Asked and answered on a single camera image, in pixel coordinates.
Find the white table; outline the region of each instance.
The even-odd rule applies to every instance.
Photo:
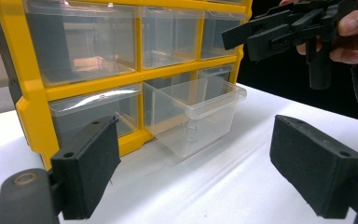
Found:
[[[122,158],[89,220],[62,223],[352,223],[316,217],[269,160],[276,114],[303,119],[358,151],[358,120],[246,88],[228,135],[186,158],[158,141]],[[17,114],[0,114],[0,185],[42,167]]]

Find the human hand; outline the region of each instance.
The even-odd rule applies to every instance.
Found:
[[[285,5],[295,0],[282,0],[280,5]],[[354,10],[339,21],[337,26],[338,38],[333,44],[330,58],[334,62],[358,64],[358,10]],[[305,46],[297,47],[300,54],[305,54]]]

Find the white tabletop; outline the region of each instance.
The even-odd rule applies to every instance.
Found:
[[[154,140],[122,158],[89,220],[62,223],[352,223],[316,217],[269,160],[274,116],[302,119],[358,151],[358,120],[252,88],[229,134],[183,159]],[[0,185],[42,167],[14,111],[0,114]]]

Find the yellow storage rack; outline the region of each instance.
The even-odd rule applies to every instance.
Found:
[[[41,155],[47,169],[50,168],[49,159],[59,150],[59,142],[51,118],[49,106],[51,102],[123,87],[134,83],[143,83],[153,78],[171,77],[185,72],[190,72],[192,78],[197,78],[197,73],[194,73],[194,71],[223,64],[233,64],[228,82],[236,83],[243,55],[241,47],[236,48],[235,54],[229,56],[207,60],[202,59],[200,56],[205,21],[204,16],[198,19],[199,28],[196,36],[196,56],[193,62],[145,69],[142,59],[143,18],[141,16],[134,19],[134,27],[136,29],[136,37],[134,38],[136,42],[136,68],[133,72],[125,75],[101,77],[71,84],[47,85],[42,78],[40,67],[38,66],[35,45],[31,36],[29,23],[27,22],[24,2],[26,2],[26,0],[0,0],[0,24],[21,88],[21,98],[16,103],[21,125],[30,148]],[[132,7],[166,7],[198,10],[202,13],[206,13],[207,11],[234,13],[244,16],[241,22],[247,22],[252,15],[252,0],[232,1],[231,3],[229,0],[221,1],[220,3],[205,0],[80,0],[78,2],[105,4],[112,7],[120,5]],[[138,104],[138,128],[136,131],[119,138],[120,156],[133,152],[154,137],[144,127],[143,94],[140,93],[136,97]]]

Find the yellow horizontal bar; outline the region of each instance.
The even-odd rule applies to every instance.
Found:
[[[176,7],[187,9],[199,9],[210,11],[225,11],[246,13],[250,6],[239,6],[222,3],[212,3],[197,0],[76,0],[78,2],[113,3],[119,5],[131,5],[138,7]]]
[[[201,62],[182,63],[173,66],[135,72],[127,75],[108,77],[87,82],[80,82],[65,86],[50,87],[46,89],[48,101],[60,100],[67,97],[87,94],[96,91],[103,91],[119,86],[130,85],[157,77],[169,77],[184,72],[190,72],[202,68],[214,67],[225,63],[235,63],[237,56],[229,56],[218,59],[211,59]]]

